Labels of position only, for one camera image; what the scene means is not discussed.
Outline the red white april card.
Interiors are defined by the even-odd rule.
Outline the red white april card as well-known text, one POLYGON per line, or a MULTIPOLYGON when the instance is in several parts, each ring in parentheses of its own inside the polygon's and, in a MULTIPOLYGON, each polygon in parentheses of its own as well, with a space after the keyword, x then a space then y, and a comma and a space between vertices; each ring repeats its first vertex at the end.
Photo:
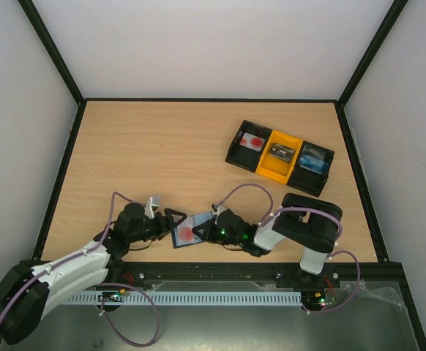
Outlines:
POLYGON ((181 227, 178 229, 177 241, 180 245, 196 244, 200 239, 193 233, 191 227, 181 227))

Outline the blue leather card holder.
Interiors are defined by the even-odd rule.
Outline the blue leather card holder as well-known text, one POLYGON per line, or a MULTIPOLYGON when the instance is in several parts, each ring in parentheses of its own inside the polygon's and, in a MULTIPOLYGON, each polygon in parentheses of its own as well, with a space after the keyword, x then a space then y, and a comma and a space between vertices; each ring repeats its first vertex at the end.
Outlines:
POLYGON ((193 232, 193 228, 210 220, 212 217, 213 215, 211 211, 188 216, 177 228, 174 229, 171 235, 173 247, 175 249, 180 249, 182 247, 202 243, 203 241, 193 232))

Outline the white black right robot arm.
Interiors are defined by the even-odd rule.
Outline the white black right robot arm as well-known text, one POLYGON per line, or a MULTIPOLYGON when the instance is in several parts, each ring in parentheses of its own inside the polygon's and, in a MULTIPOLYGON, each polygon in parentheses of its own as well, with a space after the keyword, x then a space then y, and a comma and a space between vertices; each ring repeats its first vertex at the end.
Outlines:
POLYGON ((298 268, 299 281, 312 287, 324 277, 324 263, 343 232, 343 210, 334 203, 288 193, 281 206, 258 224, 249 224, 226 209, 193 228, 202 241, 238 246, 261 257, 289 239, 304 247, 298 268))

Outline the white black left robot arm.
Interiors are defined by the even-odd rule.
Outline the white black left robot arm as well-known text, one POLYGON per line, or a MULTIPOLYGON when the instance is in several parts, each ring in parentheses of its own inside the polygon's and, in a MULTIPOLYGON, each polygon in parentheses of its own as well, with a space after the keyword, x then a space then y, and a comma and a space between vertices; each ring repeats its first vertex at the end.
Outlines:
POLYGON ((160 240, 186 218, 170 208, 157 212, 150 205, 129 203, 75 252, 41 265, 19 262, 0 281, 0 337, 17 344, 75 294, 90 287, 118 287, 131 244, 160 240))

